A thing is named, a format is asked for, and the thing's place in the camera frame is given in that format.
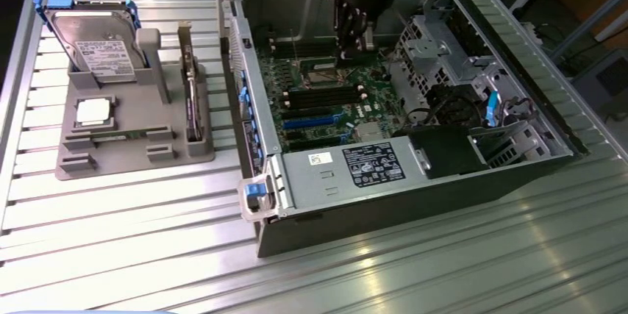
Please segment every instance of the blue pcie slot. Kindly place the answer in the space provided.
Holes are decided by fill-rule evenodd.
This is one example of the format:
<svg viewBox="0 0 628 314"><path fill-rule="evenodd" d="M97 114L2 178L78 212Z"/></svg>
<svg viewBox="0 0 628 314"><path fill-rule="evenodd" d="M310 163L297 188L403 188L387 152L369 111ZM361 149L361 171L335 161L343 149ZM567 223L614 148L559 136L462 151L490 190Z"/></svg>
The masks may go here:
<svg viewBox="0 0 628 314"><path fill-rule="evenodd" d="M285 129L311 128L314 126L325 126L338 124L342 114L335 114L329 117L301 119L298 121L286 121Z"/></svg>

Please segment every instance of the hard drive label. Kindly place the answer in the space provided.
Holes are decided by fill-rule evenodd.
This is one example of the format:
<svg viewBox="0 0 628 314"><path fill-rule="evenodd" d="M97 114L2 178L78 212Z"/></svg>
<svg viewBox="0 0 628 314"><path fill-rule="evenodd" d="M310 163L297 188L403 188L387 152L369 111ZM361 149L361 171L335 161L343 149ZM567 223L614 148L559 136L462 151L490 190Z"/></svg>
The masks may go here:
<svg viewBox="0 0 628 314"><path fill-rule="evenodd" d="M391 143L345 149L343 153L354 184L359 188L406 178Z"/></svg>
<svg viewBox="0 0 628 314"><path fill-rule="evenodd" d="M77 46L97 77L134 74L134 66L125 47L125 41L77 41Z"/></svg>

